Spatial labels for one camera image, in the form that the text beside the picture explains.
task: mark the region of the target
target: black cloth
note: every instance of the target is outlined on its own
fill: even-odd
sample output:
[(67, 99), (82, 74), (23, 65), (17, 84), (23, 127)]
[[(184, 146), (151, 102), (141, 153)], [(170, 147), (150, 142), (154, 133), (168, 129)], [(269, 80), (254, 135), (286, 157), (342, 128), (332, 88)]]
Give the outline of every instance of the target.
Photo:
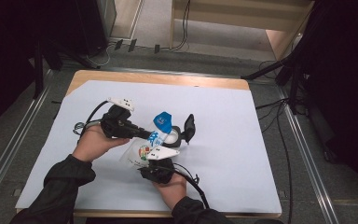
[[(44, 180), (44, 188), (27, 209), (21, 210), (11, 224), (67, 224), (74, 212), (78, 187), (95, 178), (90, 162), (69, 155), (55, 164)], [(232, 223), (213, 209), (204, 209), (200, 201), (183, 198), (172, 210), (175, 223)]]

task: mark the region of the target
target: black jacket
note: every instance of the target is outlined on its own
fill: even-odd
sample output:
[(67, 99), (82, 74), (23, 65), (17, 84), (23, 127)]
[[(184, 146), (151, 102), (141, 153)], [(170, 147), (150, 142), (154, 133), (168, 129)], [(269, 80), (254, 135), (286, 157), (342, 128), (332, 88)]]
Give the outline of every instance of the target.
[[(74, 212), (78, 187), (95, 178), (90, 162), (79, 161), (69, 155), (55, 164), (45, 177), (44, 188), (27, 209), (21, 210), (11, 224), (67, 224)], [(175, 223), (232, 223), (213, 209), (204, 209), (203, 203), (185, 197), (172, 210)]]

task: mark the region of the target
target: wooden desk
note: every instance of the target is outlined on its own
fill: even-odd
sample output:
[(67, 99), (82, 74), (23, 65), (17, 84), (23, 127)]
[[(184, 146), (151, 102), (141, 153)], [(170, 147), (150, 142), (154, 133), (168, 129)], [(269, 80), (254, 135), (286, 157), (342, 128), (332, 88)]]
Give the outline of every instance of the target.
[[(156, 94), (160, 94), (158, 101), (150, 101), (150, 96)], [(96, 105), (110, 96), (132, 99), (135, 111), (130, 120), (141, 127), (162, 110), (170, 112), (172, 124), (178, 126), (184, 124), (190, 112), (195, 115), (197, 132), (189, 146), (181, 145), (181, 154), (173, 160), (199, 175), (200, 187), (212, 208), (232, 217), (281, 214), (245, 80), (101, 71), (76, 72), (16, 208), (28, 207), (40, 192), (48, 169), (72, 152), (78, 138), (72, 133), (74, 124), (84, 121)], [(105, 113), (110, 105), (107, 106), (94, 118)], [(232, 134), (221, 133), (230, 129)], [(170, 216), (150, 182), (118, 161), (128, 146), (116, 147), (93, 162), (97, 177), (79, 189), (76, 216)], [(200, 197), (191, 186), (187, 193), (191, 198)]]
[[(188, 0), (172, 0), (170, 47), (174, 20), (182, 20)], [(191, 0), (188, 19), (265, 29), (277, 60), (307, 24), (309, 0)]]

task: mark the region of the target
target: person's left hand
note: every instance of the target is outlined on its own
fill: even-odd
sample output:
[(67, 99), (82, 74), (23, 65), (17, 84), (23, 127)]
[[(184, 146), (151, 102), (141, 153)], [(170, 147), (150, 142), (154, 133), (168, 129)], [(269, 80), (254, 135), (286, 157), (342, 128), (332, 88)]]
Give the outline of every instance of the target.
[(72, 156), (81, 161), (94, 161), (112, 147), (128, 143), (128, 138), (107, 138), (100, 125), (89, 127), (80, 138)]

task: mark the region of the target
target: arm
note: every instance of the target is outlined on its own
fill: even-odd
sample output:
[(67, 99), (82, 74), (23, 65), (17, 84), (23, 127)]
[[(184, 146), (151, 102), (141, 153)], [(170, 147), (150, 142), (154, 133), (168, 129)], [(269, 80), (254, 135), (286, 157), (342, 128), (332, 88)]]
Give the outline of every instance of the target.
[(91, 162), (110, 148), (128, 142), (129, 139), (106, 138), (100, 126), (89, 127), (73, 154), (48, 171), (44, 188), (31, 206), (20, 211), (10, 223), (66, 224), (74, 212), (78, 187), (95, 178)]
[(174, 174), (168, 184), (153, 183), (153, 185), (161, 194), (163, 201), (172, 210), (172, 216), (175, 219), (175, 223), (232, 223), (216, 210), (205, 209), (202, 202), (187, 197), (186, 180), (180, 175)]

